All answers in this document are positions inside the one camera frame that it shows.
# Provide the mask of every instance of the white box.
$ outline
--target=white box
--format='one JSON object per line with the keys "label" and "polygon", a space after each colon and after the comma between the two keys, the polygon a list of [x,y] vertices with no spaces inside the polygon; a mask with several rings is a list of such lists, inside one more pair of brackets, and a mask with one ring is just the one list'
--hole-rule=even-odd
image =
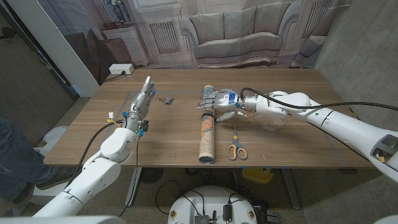
{"label": "white box", "polygon": [[112,64],[109,71],[112,75],[122,74],[123,71],[125,71],[126,74],[131,74],[132,71],[134,71],[134,66],[132,66],[132,64]]}

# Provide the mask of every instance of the scissors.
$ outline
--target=scissors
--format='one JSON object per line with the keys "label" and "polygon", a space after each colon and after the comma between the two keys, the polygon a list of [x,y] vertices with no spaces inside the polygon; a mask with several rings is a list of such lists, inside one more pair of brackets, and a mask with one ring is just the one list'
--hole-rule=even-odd
{"label": "scissors", "polygon": [[[231,149],[233,149],[233,157],[229,156],[229,152]],[[246,160],[248,158],[248,152],[246,152],[246,150],[238,142],[238,135],[236,134],[236,123],[234,123],[234,137],[232,138],[232,144],[228,148],[227,155],[228,158],[232,161],[235,161],[237,157],[241,160]]]}

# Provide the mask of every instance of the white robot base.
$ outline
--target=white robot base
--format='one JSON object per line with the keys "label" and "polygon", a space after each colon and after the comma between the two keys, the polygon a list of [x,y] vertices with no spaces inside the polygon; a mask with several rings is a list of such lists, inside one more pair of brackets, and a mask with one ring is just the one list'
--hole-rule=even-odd
{"label": "white robot base", "polygon": [[[195,224],[195,223],[257,223],[256,215],[252,205],[235,191],[220,186],[203,186],[193,189],[202,194],[205,201],[205,216],[203,216],[202,197],[194,191],[185,194],[191,202],[181,196],[172,205],[169,213],[168,224]],[[228,199],[232,202],[231,219],[224,220],[224,205],[228,204]]]}

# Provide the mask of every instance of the person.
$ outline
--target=person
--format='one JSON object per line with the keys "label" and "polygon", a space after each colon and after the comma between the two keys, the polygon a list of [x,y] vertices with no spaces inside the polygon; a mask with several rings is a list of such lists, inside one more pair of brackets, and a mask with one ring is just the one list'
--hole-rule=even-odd
{"label": "person", "polygon": [[0,118],[0,197],[14,204],[30,196],[34,185],[49,189],[69,181],[75,167],[48,166],[12,122]]}

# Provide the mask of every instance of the jeans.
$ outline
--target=jeans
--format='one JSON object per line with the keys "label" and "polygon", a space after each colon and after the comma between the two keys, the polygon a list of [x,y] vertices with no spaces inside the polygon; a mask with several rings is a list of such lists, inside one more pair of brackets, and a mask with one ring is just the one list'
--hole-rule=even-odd
{"label": "jeans", "polygon": [[12,201],[27,183],[42,184],[53,178],[58,167],[43,162],[44,156],[36,152],[18,128],[0,118],[0,197]]}

